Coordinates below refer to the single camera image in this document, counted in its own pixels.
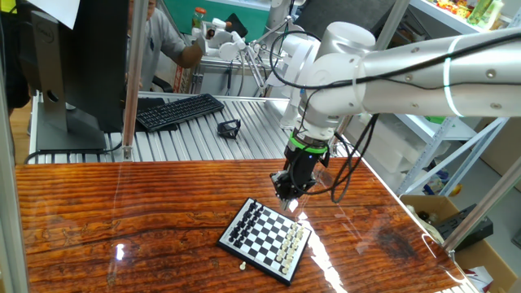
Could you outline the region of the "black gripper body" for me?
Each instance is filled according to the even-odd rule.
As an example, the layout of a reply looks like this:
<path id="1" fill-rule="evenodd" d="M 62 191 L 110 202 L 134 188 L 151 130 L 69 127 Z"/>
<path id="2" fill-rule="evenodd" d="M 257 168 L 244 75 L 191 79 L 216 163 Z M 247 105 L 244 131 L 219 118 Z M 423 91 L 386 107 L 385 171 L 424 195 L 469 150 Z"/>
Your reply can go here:
<path id="1" fill-rule="evenodd" d="M 313 179 L 313 170 L 317 162 L 328 152 L 328 148 L 300 149 L 297 146 L 286 146 L 284 155 L 287 162 L 284 168 L 288 172 L 288 194 L 302 195 L 309 190 L 316 181 Z"/>

